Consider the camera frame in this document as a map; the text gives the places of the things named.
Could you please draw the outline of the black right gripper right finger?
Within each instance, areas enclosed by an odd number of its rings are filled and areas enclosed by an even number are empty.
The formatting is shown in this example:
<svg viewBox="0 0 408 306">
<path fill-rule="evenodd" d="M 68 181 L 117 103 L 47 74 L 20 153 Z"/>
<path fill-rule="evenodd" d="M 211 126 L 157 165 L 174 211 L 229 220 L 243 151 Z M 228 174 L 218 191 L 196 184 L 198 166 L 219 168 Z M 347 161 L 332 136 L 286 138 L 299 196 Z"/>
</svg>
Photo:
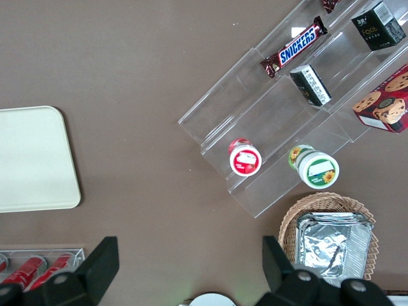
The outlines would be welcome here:
<svg viewBox="0 0 408 306">
<path fill-rule="evenodd" d="M 335 287 L 316 274 L 295 269 L 274 236 L 264 236 L 263 271 L 270 291 L 258 305 L 392 305 L 384 291 L 368 280 L 346 279 Z"/>
</svg>

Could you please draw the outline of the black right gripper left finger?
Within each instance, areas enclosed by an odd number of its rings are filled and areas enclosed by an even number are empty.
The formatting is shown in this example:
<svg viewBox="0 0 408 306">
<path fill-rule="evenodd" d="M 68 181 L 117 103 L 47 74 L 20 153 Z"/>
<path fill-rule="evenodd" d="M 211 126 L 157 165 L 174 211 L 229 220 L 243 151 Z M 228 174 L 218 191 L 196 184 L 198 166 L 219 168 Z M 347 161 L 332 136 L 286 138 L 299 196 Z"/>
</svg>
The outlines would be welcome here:
<svg viewBox="0 0 408 306">
<path fill-rule="evenodd" d="M 58 272 L 38 288 L 1 285 L 1 305 L 98 305 L 119 271 L 117 237 L 105 237 L 73 272 Z"/>
</svg>

